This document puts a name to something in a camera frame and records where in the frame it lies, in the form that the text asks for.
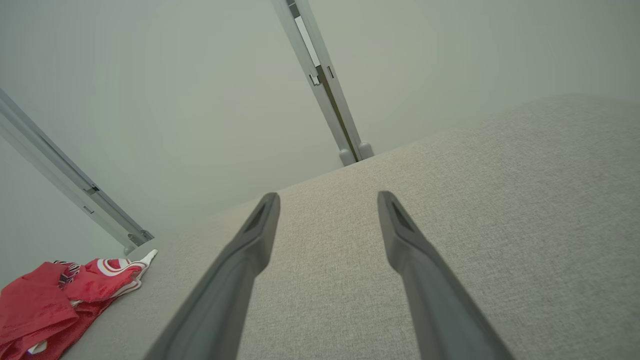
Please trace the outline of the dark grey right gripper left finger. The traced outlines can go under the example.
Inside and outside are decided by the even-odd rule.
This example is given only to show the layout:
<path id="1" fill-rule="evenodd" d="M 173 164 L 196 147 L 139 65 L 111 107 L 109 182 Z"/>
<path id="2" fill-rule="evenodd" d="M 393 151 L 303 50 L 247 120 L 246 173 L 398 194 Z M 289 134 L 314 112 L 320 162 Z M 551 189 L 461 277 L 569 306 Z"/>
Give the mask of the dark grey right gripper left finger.
<path id="1" fill-rule="evenodd" d="M 268 266 L 281 214 L 266 193 L 196 283 L 147 360 L 235 360 L 257 276 Z"/>

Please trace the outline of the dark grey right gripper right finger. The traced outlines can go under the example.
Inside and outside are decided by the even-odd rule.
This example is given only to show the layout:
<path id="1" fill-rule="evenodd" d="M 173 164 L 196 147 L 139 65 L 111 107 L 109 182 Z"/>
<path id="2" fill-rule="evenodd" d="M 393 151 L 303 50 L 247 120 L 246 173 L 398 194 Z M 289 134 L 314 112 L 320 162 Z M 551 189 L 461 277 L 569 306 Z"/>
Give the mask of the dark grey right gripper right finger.
<path id="1" fill-rule="evenodd" d="M 401 276 L 423 360 L 514 356 L 436 248 L 390 191 L 377 196 L 387 260 Z"/>

